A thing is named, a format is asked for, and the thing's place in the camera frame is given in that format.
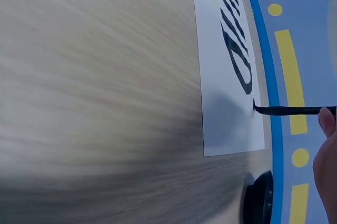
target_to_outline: finger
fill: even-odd
[[[336,120],[330,110],[323,107],[318,114],[319,124],[326,137],[330,137],[336,131]]]

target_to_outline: yellow stripe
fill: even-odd
[[[308,189],[309,184],[292,187],[289,224],[305,224]]]
[[[288,106],[304,107],[300,72],[289,30],[276,31],[275,37],[281,57]],[[308,132],[305,115],[290,116],[290,132],[292,135]]]

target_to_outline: hand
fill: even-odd
[[[317,191],[323,201],[329,223],[337,223],[337,125],[327,108],[319,113],[319,124],[326,136],[313,162]]]

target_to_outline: calligraphy brush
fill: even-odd
[[[326,107],[333,115],[336,115],[336,107]],[[260,114],[270,116],[286,116],[286,115],[318,115],[322,107],[259,107],[255,105],[253,100],[253,109]]]

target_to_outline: yellow dot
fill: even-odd
[[[309,162],[309,152],[307,149],[297,149],[294,151],[291,161],[295,167],[301,168]]]
[[[279,16],[282,14],[282,7],[279,4],[273,3],[268,7],[268,12],[272,16]]]

